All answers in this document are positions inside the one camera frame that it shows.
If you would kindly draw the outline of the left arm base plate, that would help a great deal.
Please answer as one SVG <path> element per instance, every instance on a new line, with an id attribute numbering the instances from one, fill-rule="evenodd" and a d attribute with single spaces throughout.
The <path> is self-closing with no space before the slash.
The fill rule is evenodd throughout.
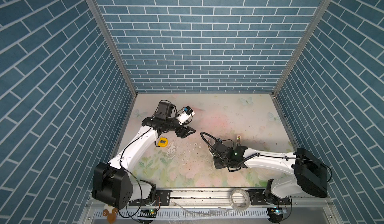
<path id="1" fill-rule="evenodd" d="M 149 197 L 142 200 L 137 199 L 129 202 L 130 207 L 138 206 L 169 206 L 171 199 L 171 190 L 156 190 L 156 192 L 151 192 Z"/>

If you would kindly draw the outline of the pink stapler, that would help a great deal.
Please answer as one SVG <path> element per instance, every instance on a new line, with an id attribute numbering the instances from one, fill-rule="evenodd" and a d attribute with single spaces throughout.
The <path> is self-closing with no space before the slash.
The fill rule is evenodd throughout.
<path id="1" fill-rule="evenodd" d="M 237 135 L 236 145 L 241 146 L 241 136 Z"/>

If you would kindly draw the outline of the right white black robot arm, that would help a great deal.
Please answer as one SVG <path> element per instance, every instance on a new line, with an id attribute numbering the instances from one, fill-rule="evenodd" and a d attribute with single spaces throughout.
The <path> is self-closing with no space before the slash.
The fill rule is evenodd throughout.
<path id="1" fill-rule="evenodd" d="M 298 148 L 296 152 L 272 153 L 244 146 L 227 147 L 221 141 L 209 145 L 217 170 L 236 172 L 244 169 L 266 169 L 286 174 L 285 177 L 267 182 L 264 198 L 276 204 L 289 196 L 306 193 L 317 198 L 328 196 L 328 167 L 309 151 Z"/>

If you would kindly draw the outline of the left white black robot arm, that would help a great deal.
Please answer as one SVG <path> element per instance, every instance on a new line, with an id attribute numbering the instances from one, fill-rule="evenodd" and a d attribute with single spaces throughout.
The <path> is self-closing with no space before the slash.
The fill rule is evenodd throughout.
<path id="1" fill-rule="evenodd" d="M 195 129 L 181 124 L 177 118 L 145 118 L 137 135 L 117 156 L 95 167 L 92 197 L 118 210 L 125 208 L 130 202 L 142 206 L 152 204 L 155 201 L 156 185 L 139 181 L 133 174 L 133 169 L 147 148 L 160 146 L 161 134 L 171 131 L 181 139 L 196 132 Z"/>

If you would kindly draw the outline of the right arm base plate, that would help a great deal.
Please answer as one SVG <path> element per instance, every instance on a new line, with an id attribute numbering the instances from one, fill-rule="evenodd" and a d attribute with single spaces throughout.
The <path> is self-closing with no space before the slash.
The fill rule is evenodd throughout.
<path id="1" fill-rule="evenodd" d="M 273 195 L 270 190 L 265 189 L 249 189 L 246 190 L 250 197 L 252 206 L 262 206 L 262 205 L 290 205 L 291 199 L 286 197 L 284 199 L 280 199 Z"/>

